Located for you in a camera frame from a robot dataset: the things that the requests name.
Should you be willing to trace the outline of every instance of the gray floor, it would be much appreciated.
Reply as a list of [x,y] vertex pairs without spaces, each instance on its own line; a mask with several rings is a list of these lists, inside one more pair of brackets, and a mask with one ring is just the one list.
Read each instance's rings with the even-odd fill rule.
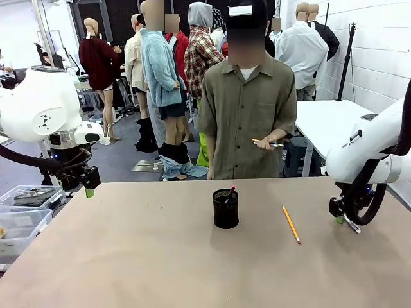
[[[131,169],[140,160],[153,160],[158,154],[146,154],[136,151],[134,145],[139,140],[139,125],[136,121],[139,114],[122,118],[115,126],[116,135],[122,140],[110,146],[96,144],[92,147],[90,166],[97,166],[102,182],[147,182],[158,181],[159,173],[133,172]],[[187,143],[191,158],[197,158],[199,143],[198,134],[194,133],[196,142]],[[40,155],[39,145],[15,141],[7,146],[13,151],[30,156]],[[28,167],[0,157],[0,196],[18,185],[40,185],[43,177],[34,167]]]

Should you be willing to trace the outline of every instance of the black mesh cup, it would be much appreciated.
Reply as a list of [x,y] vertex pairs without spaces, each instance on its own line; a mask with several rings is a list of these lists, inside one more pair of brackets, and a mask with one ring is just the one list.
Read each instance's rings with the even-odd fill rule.
[[229,193],[230,189],[219,189],[213,194],[214,224],[221,229],[238,225],[238,193],[234,191],[226,203]]

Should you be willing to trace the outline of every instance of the pencil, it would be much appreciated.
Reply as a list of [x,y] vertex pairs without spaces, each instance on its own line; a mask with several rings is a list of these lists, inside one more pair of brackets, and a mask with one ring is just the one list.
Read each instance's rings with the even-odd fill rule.
[[297,240],[298,245],[301,245],[301,241],[300,238],[298,237],[297,231],[295,231],[293,222],[291,221],[290,215],[288,215],[287,209],[285,208],[285,206],[283,205],[283,211],[285,216],[287,217],[288,223],[290,224],[291,230],[294,233],[295,239]]
[[[260,142],[261,140],[259,140],[259,139],[254,139],[254,138],[251,138],[251,141],[254,141],[254,142]],[[270,143],[270,145],[271,146],[273,146],[273,145],[278,145],[278,146],[284,146],[284,144],[281,144],[281,143]]]

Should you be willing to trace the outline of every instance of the gray pants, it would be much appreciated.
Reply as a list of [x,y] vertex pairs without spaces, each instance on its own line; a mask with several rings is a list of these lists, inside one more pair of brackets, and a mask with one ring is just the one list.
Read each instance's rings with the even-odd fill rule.
[[305,88],[297,90],[297,101],[313,101],[315,85],[308,85]]
[[154,105],[150,93],[147,91],[147,107],[150,113],[150,120],[152,122],[155,141],[160,148],[166,142],[166,125],[161,121],[159,108]]

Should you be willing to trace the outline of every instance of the black and white patterned headscarf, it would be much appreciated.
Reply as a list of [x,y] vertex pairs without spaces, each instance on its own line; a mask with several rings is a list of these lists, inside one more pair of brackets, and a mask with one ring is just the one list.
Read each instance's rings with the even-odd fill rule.
[[224,28],[225,22],[221,17],[221,11],[217,8],[213,8],[213,30],[217,28]]

